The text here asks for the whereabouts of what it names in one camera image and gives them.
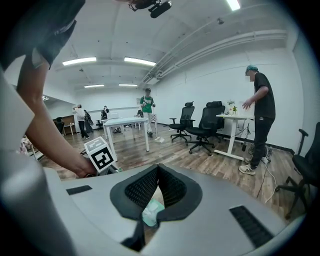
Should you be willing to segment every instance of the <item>light fixture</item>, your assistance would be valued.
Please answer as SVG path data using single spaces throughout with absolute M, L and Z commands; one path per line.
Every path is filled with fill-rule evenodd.
M 76 64 L 76 63 L 82 63 L 82 62 L 96 62 L 97 58 L 96 57 L 90 57 L 90 58 L 78 58 L 78 59 L 73 59 L 69 61 L 62 62 L 64 66 L 71 65 L 71 64 Z
M 137 87 L 137 84 L 126 84 L 126 83 L 120 83 L 119 86 L 132 86 L 132 87 Z
M 155 62 L 151 62 L 151 61 L 147 61 L 147 60 L 143 60 L 143 59 L 138 59 L 138 58 L 125 57 L 124 61 L 125 62 L 140 63 L 140 64 L 152 66 L 152 67 L 156 65 Z
M 86 85 L 84 88 L 92 88 L 92 87 L 104 87 L 104 84 L 96 84 L 96 85 Z
M 232 11 L 240 9 L 240 4 L 238 0 L 226 0 L 231 7 Z

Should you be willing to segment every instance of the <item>white shirt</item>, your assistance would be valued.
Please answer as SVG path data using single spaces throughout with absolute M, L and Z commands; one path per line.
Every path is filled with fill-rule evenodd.
M 82 108 L 77 108 L 77 107 L 74 110 L 76 111 L 76 117 L 78 121 L 85 121 L 85 116 L 86 116 L 85 111 Z

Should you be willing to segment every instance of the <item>ceiling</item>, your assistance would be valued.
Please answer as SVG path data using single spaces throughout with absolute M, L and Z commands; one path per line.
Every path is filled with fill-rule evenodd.
M 114 0 L 86 0 L 53 70 L 75 90 L 90 84 L 104 84 L 104 88 L 118 88 L 118 84 L 141 87 L 151 67 L 124 62 L 125 57 L 168 65 L 236 35 L 285 29 L 282 15 L 271 1 L 238 1 L 241 9 L 232 12 L 226 0 L 172 0 L 169 11 L 152 19 L 147 9 L 133 12 L 127 4 Z M 224 24 L 219 25 L 218 18 Z M 96 57 L 97 62 L 62 65 L 87 57 Z

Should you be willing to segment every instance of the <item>teal cap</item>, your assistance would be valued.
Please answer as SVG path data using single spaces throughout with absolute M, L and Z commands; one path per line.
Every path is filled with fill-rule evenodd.
M 249 65 L 246 67 L 245 72 L 252 70 L 252 71 L 258 71 L 258 68 L 255 65 Z

